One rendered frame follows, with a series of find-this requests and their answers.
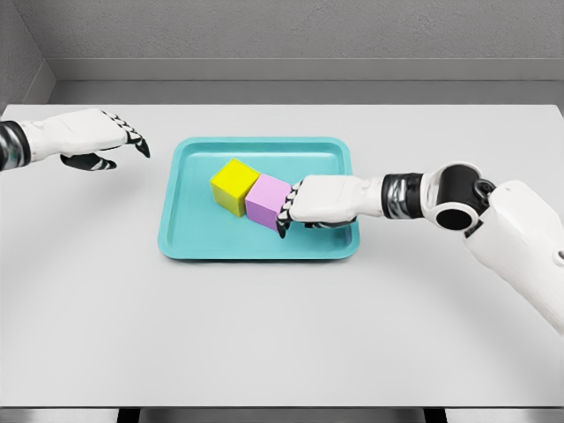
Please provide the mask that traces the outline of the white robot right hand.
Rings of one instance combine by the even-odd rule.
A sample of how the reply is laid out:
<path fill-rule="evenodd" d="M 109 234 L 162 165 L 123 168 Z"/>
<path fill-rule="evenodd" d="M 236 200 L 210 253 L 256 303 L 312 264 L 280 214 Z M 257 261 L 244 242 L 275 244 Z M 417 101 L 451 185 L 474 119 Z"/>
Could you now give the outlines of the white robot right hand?
<path fill-rule="evenodd" d="M 308 228 L 334 228 L 352 224 L 360 214 L 358 198 L 362 180 L 351 175 L 309 175 L 286 196 L 276 217 L 284 239 L 293 222 Z"/>

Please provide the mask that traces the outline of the pink cube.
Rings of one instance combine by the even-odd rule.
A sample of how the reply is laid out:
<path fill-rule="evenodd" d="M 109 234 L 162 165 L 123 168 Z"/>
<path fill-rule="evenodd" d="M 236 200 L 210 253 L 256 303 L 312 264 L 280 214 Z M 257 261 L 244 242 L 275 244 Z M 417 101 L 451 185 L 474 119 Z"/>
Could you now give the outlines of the pink cube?
<path fill-rule="evenodd" d="M 291 192 L 292 186 L 278 178 L 260 174 L 245 197 L 247 217 L 277 231 L 277 216 Z"/>

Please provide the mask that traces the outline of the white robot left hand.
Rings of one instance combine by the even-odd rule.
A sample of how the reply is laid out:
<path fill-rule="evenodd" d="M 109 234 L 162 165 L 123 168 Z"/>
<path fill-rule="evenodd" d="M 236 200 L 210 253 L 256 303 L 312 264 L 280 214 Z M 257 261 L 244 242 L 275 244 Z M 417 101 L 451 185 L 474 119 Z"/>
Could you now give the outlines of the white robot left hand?
<path fill-rule="evenodd" d="M 83 171 L 112 170 L 116 164 L 98 152 L 134 145 L 147 159 L 151 157 L 145 138 L 118 115 L 97 108 L 55 117 L 56 152 L 62 163 Z"/>

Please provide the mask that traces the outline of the teal plastic tray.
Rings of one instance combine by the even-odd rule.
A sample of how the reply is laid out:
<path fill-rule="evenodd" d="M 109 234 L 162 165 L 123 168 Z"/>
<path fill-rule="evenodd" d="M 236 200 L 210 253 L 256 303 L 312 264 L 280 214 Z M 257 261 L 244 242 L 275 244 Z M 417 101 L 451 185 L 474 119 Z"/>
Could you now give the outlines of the teal plastic tray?
<path fill-rule="evenodd" d="M 309 174 L 353 172 L 348 146 L 333 137 L 193 137 L 172 159 L 158 244 L 181 260 L 331 260 L 360 245 L 358 224 L 307 229 L 294 224 L 286 237 L 216 204 L 211 178 L 231 159 L 286 182 Z"/>

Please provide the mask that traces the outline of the yellow cube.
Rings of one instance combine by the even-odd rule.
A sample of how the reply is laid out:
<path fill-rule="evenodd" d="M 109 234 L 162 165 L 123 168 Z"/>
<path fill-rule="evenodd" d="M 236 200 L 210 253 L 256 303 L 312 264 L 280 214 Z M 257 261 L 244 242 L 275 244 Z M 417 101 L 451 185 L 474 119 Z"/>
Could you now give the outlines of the yellow cube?
<path fill-rule="evenodd" d="M 215 202 L 239 218 L 244 216 L 246 195 L 259 176 L 255 169 L 231 159 L 210 180 Z"/>

